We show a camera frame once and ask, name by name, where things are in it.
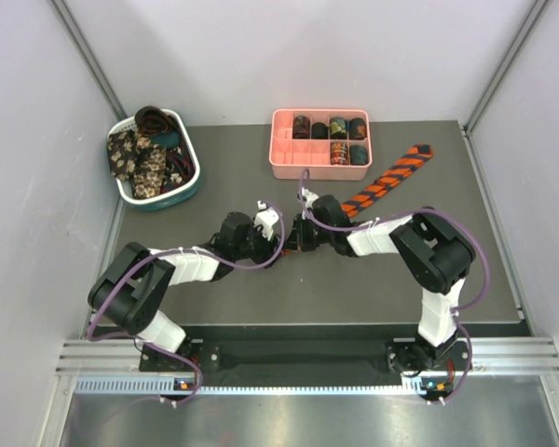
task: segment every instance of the white plastic basket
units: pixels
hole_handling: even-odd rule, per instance
[[[181,138],[184,138],[186,141],[186,147],[190,152],[190,157],[193,160],[193,164],[195,165],[195,175],[193,178],[185,185],[180,186],[172,191],[169,191],[165,194],[160,194],[159,196],[150,197],[150,198],[134,198],[132,196],[132,187],[130,186],[130,182],[121,182],[119,179],[116,179],[116,184],[118,185],[118,192],[122,199],[128,203],[133,208],[138,210],[161,210],[162,208],[166,208],[170,205],[173,205],[178,202],[182,202],[183,200],[187,200],[191,197],[195,192],[198,190],[198,183],[199,177],[201,173],[201,168],[198,163],[197,154],[195,154],[195,149],[193,149],[193,143],[190,141],[190,137],[188,136],[188,132],[186,132],[186,128],[184,127],[183,120],[180,116],[170,109],[161,109],[167,115],[172,116],[173,118],[178,121],[180,126],[180,131],[183,133]],[[124,119],[113,126],[110,131],[108,132],[108,137],[113,133],[122,132],[124,130],[136,130],[137,125],[134,122],[134,117],[130,117]]]

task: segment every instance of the gray table surface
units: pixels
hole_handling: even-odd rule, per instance
[[[270,126],[189,129],[202,167],[191,199],[157,212],[126,209],[117,249],[136,240],[147,247],[189,247],[209,240],[229,211],[256,213],[256,201],[279,205],[292,224],[299,206],[297,181],[278,180],[268,161]],[[422,206],[444,210],[481,241],[493,271],[483,302],[462,315],[472,322],[518,321],[498,247],[456,121],[372,123],[373,165],[360,182],[314,181],[309,188],[344,201],[372,182],[415,143],[432,144],[435,156],[368,210],[361,220]],[[483,281],[473,264],[461,303]],[[181,324],[329,324],[418,322],[421,290],[397,255],[351,259],[323,247],[279,260],[272,268],[235,271],[221,281],[168,290],[161,309]]]

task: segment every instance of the gray wall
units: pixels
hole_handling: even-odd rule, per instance
[[[114,116],[47,1],[0,1],[0,446],[31,445],[116,192]]]
[[[129,114],[260,124],[280,107],[468,118],[533,0],[68,0]]]
[[[529,311],[559,349],[559,0],[474,137]]]

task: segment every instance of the pink plastic tray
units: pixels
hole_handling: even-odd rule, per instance
[[[363,118],[366,123],[367,138],[364,140],[294,140],[292,123],[295,116],[305,115],[310,124],[322,122],[329,126],[329,120],[341,116],[346,120]],[[359,144],[366,147],[369,162],[366,165],[332,165],[329,161],[329,148],[332,142]],[[313,180],[361,180],[373,163],[369,116],[362,110],[352,109],[279,109],[273,114],[271,123],[271,144],[269,162],[273,175],[278,179],[298,179],[302,169],[310,169]]]

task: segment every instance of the metal floor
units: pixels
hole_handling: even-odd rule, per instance
[[[116,250],[136,240],[151,248],[209,240],[229,211],[256,213],[256,201],[275,202],[287,225],[299,207],[297,181],[277,180],[268,162],[270,126],[189,129],[203,169],[197,194],[154,213],[126,209]],[[510,283],[456,121],[373,123],[373,165],[361,182],[311,182],[314,192],[343,201],[360,191],[415,143],[432,144],[434,158],[360,214],[360,220],[430,205],[444,210],[483,244],[493,271],[489,296],[464,312],[470,322],[517,322]],[[475,263],[461,303],[480,289]],[[417,323],[420,288],[396,255],[340,257],[329,248],[292,255],[271,269],[236,271],[214,283],[170,288],[161,309],[180,324]]]
[[[61,447],[553,447],[557,432],[538,377],[471,377],[456,400],[383,396],[204,396],[173,410],[137,396],[75,395]]]

